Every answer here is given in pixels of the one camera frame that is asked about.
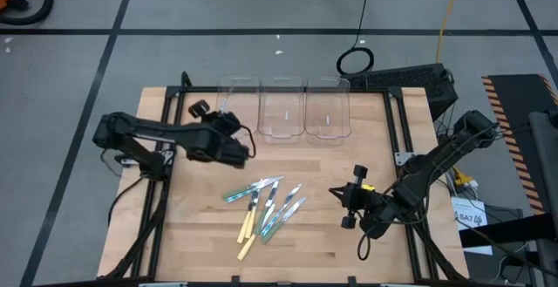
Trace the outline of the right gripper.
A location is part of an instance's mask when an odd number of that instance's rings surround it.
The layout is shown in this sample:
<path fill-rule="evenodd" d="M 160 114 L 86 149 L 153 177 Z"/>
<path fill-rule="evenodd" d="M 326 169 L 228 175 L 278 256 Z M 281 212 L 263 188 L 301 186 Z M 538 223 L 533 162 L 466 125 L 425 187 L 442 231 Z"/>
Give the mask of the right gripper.
<path fill-rule="evenodd" d="M 361 229 L 381 229 L 383 227 L 378 217 L 379 193 L 375 191 L 374 187 L 363 184 L 367 173 L 367 167 L 356 165 L 353 169 L 353 182 L 347 182 L 342 187 L 329 188 L 329 192 L 348 210 L 341 222 L 341 227 L 344 229 L 354 229 L 357 223 L 355 215 L 360 213 L 362 213 L 360 215 Z"/>

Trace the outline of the clear plastic bin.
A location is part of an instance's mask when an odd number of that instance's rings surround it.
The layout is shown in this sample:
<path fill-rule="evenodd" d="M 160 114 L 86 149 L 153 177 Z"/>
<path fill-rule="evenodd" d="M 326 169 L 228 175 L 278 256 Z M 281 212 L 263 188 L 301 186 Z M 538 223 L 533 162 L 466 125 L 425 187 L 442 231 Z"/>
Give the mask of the clear plastic bin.
<path fill-rule="evenodd" d="M 307 142 L 314 145 L 341 145 L 350 136 L 347 79 L 324 77 L 308 81 L 304 131 Z"/>
<path fill-rule="evenodd" d="M 241 128 L 233 137 L 242 143 L 249 143 L 249 135 L 257 132 L 260 110 L 260 79 L 250 76 L 225 76 L 217 84 L 215 109 L 220 111 L 222 101 L 228 97 L 226 113 L 233 113 Z"/>
<path fill-rule="evenodd" d="M 303 134 L 303 87 L 300 77 L 268 77 L 262 82 L 258 132 L 268 144 L 293 145 Z"/>

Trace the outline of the white paper label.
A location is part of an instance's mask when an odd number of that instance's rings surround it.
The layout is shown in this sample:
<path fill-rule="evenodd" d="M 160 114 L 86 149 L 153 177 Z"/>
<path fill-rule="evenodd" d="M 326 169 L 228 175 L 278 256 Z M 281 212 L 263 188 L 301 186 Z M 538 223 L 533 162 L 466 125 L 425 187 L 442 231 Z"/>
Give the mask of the white paper label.
<path fill-rule="evenodd" d="M 460 197 L 452 197 L 451 200 L 454 217 L 459 220 L 458 230 L 487 226 L 487 215 L 483 202 Z"/>

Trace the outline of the black computer case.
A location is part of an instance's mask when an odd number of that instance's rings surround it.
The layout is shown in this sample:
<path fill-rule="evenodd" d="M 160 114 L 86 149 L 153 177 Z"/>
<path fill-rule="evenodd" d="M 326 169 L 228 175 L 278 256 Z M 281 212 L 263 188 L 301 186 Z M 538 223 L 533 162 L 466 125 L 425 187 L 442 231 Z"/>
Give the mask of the black computer case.
<path fill-rule="evenodd" d="M 390 87 L 423 88 L 434 120 L 459 98 L 454 89 L 453 76 L 442 64 L 360 72 L 346 74 L 342 78 L 350 82 L 352 91 L 379 90 Z"/>

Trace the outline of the black horizontal beam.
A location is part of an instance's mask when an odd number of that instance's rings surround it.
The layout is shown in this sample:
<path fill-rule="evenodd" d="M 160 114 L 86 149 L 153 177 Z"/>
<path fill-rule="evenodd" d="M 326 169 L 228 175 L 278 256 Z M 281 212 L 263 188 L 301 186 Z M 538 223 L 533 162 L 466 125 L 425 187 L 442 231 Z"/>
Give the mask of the black horizontal beam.
<path fill-rule="evenodd" d="M 459 232 L 459 237 L 464 248 L 495 246 L 500 243 L 529 242 L 541 239 L 558 240 L 558 235 L 554 229 L 499 225 L 463 229 Z"/>

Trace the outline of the black hazard-striped platform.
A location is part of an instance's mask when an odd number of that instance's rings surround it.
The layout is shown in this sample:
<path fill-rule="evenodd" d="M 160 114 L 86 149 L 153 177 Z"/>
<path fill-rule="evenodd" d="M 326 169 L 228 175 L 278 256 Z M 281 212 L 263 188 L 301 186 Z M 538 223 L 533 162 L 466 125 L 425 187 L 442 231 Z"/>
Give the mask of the black hazard-striped platform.
<path fill-rule="evenodd" d="M 483 76 L 481 83 L 500 123 L 503 140 L 532 213 L 549 213 L 550 196 L 528 115 L 558 109 L 558 97 L 548 79 L 541 74 L 489 75 Z"/>

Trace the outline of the grey post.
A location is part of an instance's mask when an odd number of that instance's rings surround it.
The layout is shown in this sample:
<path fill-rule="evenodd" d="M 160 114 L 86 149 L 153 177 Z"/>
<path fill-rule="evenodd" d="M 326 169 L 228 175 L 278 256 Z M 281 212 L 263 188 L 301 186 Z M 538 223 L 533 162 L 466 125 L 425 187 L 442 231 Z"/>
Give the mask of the grey post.
<path fill-rule="evenodd" d="M 539 259 L 545 287 L 558 287 L 558 110 L 528 115 L 549 211 L 538 215 Z"/>

